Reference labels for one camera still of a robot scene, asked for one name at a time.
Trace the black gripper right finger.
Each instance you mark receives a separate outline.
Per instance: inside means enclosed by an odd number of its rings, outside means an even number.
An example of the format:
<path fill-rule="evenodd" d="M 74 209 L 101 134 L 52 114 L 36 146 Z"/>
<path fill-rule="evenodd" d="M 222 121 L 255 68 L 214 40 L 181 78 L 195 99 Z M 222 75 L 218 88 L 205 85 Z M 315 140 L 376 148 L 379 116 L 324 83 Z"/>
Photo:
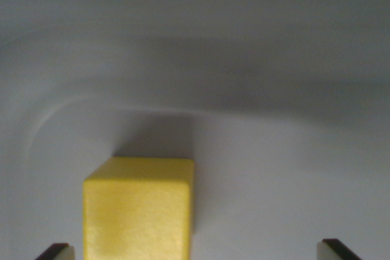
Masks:
<path fill-rule="evenodd" d="M 323 239 L 317 243 L 317 260 L 362 260 L 339 239 Z"/>

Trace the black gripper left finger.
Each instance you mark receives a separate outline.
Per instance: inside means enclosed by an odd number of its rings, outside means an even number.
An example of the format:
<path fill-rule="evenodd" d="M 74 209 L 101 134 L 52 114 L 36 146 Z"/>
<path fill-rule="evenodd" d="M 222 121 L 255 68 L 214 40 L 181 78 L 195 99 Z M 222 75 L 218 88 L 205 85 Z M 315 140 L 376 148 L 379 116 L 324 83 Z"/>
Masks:
<path fill-rule="evenodd" d="M 54 243 L 42 252 L 36 260 L 75 260 L 75 250 L 68 243 Z"/>

